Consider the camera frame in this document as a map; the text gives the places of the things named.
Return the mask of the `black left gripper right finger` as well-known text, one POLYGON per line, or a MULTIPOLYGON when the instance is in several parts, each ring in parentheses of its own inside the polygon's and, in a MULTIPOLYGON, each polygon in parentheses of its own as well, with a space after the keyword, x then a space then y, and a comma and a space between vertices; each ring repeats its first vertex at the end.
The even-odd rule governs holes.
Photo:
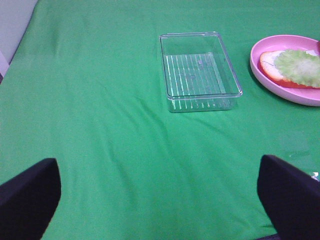
POLYGON ((257 194, 282 240, 320 238, 320 183, 275 155, 260 160, 257 194))

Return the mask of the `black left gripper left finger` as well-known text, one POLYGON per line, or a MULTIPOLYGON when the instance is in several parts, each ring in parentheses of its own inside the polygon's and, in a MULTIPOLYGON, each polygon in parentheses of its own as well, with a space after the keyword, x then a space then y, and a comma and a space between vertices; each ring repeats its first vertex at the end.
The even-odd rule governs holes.
POLYGON ((61 199, 55 158, 43 159, 0 186, 0 238, 40 240, 61 199))

